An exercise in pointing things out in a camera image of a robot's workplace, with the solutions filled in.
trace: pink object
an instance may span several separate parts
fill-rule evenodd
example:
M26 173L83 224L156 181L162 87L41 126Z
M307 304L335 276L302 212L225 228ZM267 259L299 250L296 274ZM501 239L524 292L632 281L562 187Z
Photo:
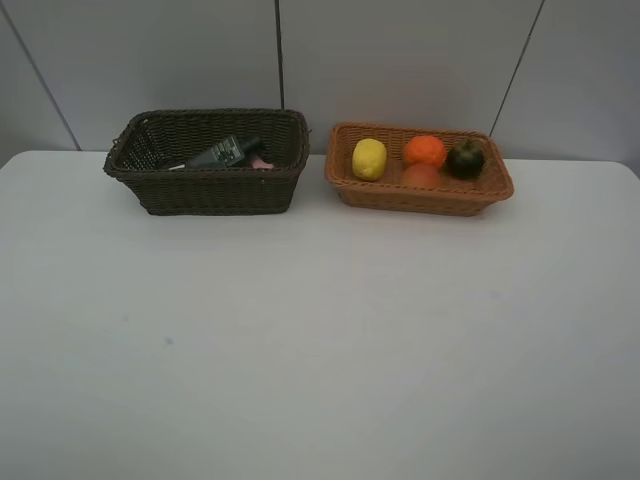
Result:
M254 170L271 170L273 168L273 164L267 163L259 156L254 155L253 157L251 157L251 167Z

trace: basket rim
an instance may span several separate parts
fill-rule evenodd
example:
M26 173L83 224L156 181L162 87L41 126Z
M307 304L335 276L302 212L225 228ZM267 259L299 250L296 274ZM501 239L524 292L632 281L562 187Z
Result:
M153 117L180 117L192 115L262 115L293 117L298 122L298 133L302 140L300 152L296 161L288 167L276 167L270 170L256 170L250 167L220 168L220 169L190 169L190 170L133 170L116 165L124 147L133 136L135 128L143 121ZM211 108L211 109L170 109L149 110L138 113L129 122L120 135L113 140L113 146L107 153L104 172L118 180L135 179L207 179L207 178L281 178L290 179L302 173L309 157L309 129L302 113L289 109L270 108Z
M338 161L337 155L337 136L340 130L347 129L351 127L368 127L368 128L377 128L384 130L391 130L397 132L416 132L416 134L428 134L435 135L438 134L459 134L465 135L468 137L476 137L481 138L486 141L489 145L492 155L495 157L497 161L498 170L500 174L504 178L506 182L506 186L502 190L495 191L482 191L477 189L459 189L459 188L446 188L446 187L436 187L436 188L424 188L424 187L410 187L406 185L398 185L398 184L390 184L390 183L374 183L374 182L364 182L357 180L346 180L344 178L337 177L332 172L332 165ZM381 195L387 193L400 193L402 191L403 194L415 195L420 197L437 197L443 199L450 200L475 200L475 201L483 201L483 202L495 202L506 200L510 198L514 194L514 186L513 180L509 175L507 167L504 163L504 159L498 150L497 145L493 141L491 137L488 135L473 131L473 130L455 130L455 129L436 129L436 128L420 128L420 127L405 127L398 125L385 125L379 123L370 123L370 122L341 122L335 125L331 129L331 133L329 134L329 148L327 150L327 156L325 161L325 178L327 181L335 188L341 190L348 190L353 192L367 192L367 193L379 193Z

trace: vertical line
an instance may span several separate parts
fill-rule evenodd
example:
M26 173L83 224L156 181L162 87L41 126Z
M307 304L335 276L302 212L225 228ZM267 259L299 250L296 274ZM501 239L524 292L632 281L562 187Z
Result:
M276 43L278 47L278 81L280 84L280 108L284 110L284 73L282 68L282 31L280 30L280 0L273 0L276 12Z
M73 144L76 147L76 150L82 150L80 148L80 144L78 143L78 140L76 139L75 135L71 131L69 122L67 122L67 119L62 114L62 110L60 110L60 106L58 105L58 102L56 102L56 99L51 93L51 90L49 89L47 82L45 82L44 77L42 76L42 73L40 73L40 69L36 65L36 62L33 59L31 52L27 48L27 45L24 43L24 40L22 39L22 36L20 35L18 28L16 27L15 23L13 23L12 18L9 16L9 12L7 11L7 8L4 6L4 3L2 3L2 0L0 0L0 13L2 13L4 18L7 20L7 23L9 24L9 28L13 32L13 36L16 38L18 45L20 45L20 48L22 49L22 52L25 54L28 62L31 64L31 68L33 69L33 72L36 74L36 77L40 82L40 85L42 86L44 93L47 95L47 97L49 98L49 101L53 105L53 109L58 114L58 117L60 117L60 121L62 122L62 125L64 126L65 130L69 134L69 137L71 137L71 140L73 141Z
M518 58L518 63L516 63L516 68L513 70L513 75L511 75L511 80L509 81L509 85L507 86L507 91L504 92L504 97L502 97L502 103L500 103L500 108L498 109L498 115L496 115L496 119L493 121L493 126L491 127L491 131L489 132L489 136L493 135L493 131L498 124L498 119L500 118L500 114L502 113L502 109L504 108L504 104L507 101L507 97L509 96L509 91L511 90L511 86L513 85L513 81L516 78L516 74L518 73L518 69L520 68L520 64L522 63L522 59L524 58L524 53L527 51L529 47L529 40L531 40L531 35L533 34L533 29L536 27L536 23L538 23L538 18L540 18L540 12L542 12L542 7L544 6L547 0L542 0L540 2L540 7L538 7L538 13L536 13L536 17L533 19L533 24L531 25L531 29L529 30L529 35L527 35L527 40L524 42L524 47L522 47L522 52L520 52L520 57Z

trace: dark brown wicker basket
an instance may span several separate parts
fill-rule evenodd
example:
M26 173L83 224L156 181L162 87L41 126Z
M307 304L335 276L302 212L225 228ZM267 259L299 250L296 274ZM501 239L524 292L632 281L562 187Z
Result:
M174 170L229 135L258 135L273 170ZM282 213L309 155L302 114L290 110L159 110L134 117L104 171L129 187L152 215Z

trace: orange wicker basket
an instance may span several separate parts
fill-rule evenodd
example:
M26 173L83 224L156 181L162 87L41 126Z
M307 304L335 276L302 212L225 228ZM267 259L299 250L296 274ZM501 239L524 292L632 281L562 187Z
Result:
M401 185L404 171L402 150L416 135L435 135L444 142L447 150L472 138L485 154L482 174L475 180L466 181L443 172L442 185L438 188ZM387 167L376 182L363 182L351 170L353 150L363 138L375 138L387 147ZM333 128L329 137L325 176L347 205L382 210L472 216L513 195L513 182L496 144L487 135L478 132L340 123Z

